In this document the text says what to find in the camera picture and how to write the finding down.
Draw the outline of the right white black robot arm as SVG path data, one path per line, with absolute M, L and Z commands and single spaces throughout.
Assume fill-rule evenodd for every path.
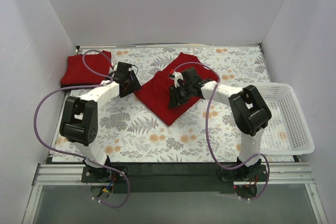
M 258 89 L 254 85 L 236 88 L 209 78 L 202 79 L 193 67 L 183 72 L 173 70 L 169 77 L 174 81 L 170 87 L 170 109 L 185 104 L 190 98 L 216 101 L 230 107 L 241 132 L 240 152 L 232 167 L 215 161 L 222 178 L 248 181 L 257 177 L 261 166 L 261 138 L 272 117 Z

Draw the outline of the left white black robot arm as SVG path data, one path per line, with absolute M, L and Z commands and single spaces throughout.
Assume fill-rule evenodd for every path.
M 83 162 L 96 180 L 106 182 L 113 174 L 109 157 L 99 146 L 98 111 L 111 99 L 125 97 L 141 89 L 132 65 L 118 62 L 113 82 L 102 81 L 97 87 L 79 97 L 69 96 L 65 101 L 60 124 L 60 135 L 71 142 L 84 156 Z

